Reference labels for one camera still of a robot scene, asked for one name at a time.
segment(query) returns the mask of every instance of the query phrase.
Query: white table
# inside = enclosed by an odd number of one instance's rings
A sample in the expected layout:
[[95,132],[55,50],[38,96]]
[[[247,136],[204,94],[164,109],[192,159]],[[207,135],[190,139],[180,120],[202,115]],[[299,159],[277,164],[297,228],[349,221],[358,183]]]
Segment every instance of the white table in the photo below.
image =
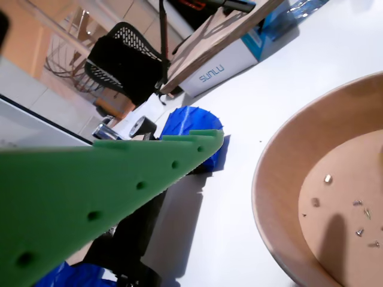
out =
[[[192,104],[220,118],[230,144],[222,171],[206,182],[187,176],[169,189],[143,258],[165,279],[163,286],[294,286],[254,222],[254,169],[271,136],[299,109],[383,69],[383,1],[330,0],[299,33]],[[168,114],[157,121],[160,127]]]

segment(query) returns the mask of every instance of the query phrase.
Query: black pole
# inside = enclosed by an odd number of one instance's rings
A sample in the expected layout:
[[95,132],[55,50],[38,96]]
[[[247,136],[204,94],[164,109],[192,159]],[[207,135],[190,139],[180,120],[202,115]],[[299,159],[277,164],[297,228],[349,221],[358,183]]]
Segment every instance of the black pole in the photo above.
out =
[[160,0],[160,31],[161,31],[161,60],[162,60],[162,81],[163,84],[168,82],[168,21],[166,19],[166,11],[163,6],[163,0]]

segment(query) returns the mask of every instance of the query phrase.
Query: bowl rim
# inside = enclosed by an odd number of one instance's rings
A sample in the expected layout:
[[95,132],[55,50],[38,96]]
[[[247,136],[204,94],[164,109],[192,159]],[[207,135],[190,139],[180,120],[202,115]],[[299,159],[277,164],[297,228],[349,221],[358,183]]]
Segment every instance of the bowl rim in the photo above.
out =
[[257,205],[257,196],[256,196],[256,186],[257,186],[257,183],[258,183],[258,175],[259,175],[259,171],[260,171],[260,166],[262,165],[271,145],[273,144],[274,140],[279,136],[279,134],[284,130],[284,128],[289,125],[295,118],[297,118],[303,111],[305,111],[307,108],[309,108],[310,106],[312,105],[315,105],[316,103],[318,102],[321,102],[322,100],[324,100],[325,98],[331,96],[333,93],[339,91],[339,90],[342,90],[343,88],[345,87],[349,87],[357,82],[360,82],[360,81],[363,81],[363,80],[368,80],[370,78],[374,78],[374,77],[378,77],[378,76],[383,76],[383,71],[379,71],[379,72],[375,72],[373,74],[369,74],[369,75],[366,75],[366,76],[363,76],[363,77],[360,77],[360,78],[357,78],[357,79],[354,79],[352,81],[348,81],[347,83],[345,84],[342,84],[341,86],[338,86],[338,87],[335,87],[333,89],[331,89],[330,91],[328,91],[327,93],[323,94],[322,96],[310,101],[309,103],[307,103],[305,106],[303,106],[302,108],[300,108],[297,112],[295,112],[291,117],[289,117],[282,125],[281,127],[279,127],[276,132],[272,135],[272,137],[270,138],[270,140],[268,141],[268,143],[266,144],[265,148],[263,149],[259,159],[258,159],[258,162],[257,162],[257,165],[256,165],[256,169],[254,171],[254,175],[253,175],[253,181],[252,181],[252,184],[251,184],[251,207],[252,207],[252,210],[253,210],[253,216],[254,216],[254,220],[256,222],[256,227],[261,235],[261,238],[262,238],[262,241],[263,243],[266,245],[268,251],[270,252],[270,254],[272,255],[272,257],[274,258],[274,260],[276,261],[276,263],[283,269],[283,271],[285,271],[285,273],[294,281],[296,282],[297,284],[299,284],[300,286],[306,286],[304,282],[302,282],[288,267],[287,265],[283,262],[283,260],[280,258],[280,256],[276,253],[273,253],[273,247],[269,241],[269,238],[268,236],[266,235],[266,233],[264,232],[264,230],[262,229],[262,225],[260,223],[260,220],[259,220],[259,214],[258,214],[258,211],[256,209],[256,205]]

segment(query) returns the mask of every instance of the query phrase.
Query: green 3d printed part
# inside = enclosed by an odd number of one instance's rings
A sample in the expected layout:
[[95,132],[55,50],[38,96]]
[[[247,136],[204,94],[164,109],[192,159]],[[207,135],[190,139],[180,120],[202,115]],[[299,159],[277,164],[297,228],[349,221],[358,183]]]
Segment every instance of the green 3d printed part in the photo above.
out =
[[194,130],[162,141],[0,152],[0,286],[30,287],[222,143],[220,130]]

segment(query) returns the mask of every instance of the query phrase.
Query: white surface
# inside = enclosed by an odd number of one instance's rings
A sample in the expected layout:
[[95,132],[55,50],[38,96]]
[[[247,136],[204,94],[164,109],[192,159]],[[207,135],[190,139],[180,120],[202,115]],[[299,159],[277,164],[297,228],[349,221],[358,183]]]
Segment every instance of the white surface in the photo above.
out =
[[187,77],[180,87],[189,96],[195,97],[257,63],[245,43],[238,39]]
[[381,0],[330,0],[299,26],[296,39],[193,104],[220,118],[230,144],[224,170],[205,184],[186,176],[169,189],[143,259],[163,286],[179,286],[175,280],[182,287],[294,286],[257,231],[254,170],[271,136],[295,112],[383,69],[382,15]]
[[89,146],[0,99],[0,149],[42,146]]

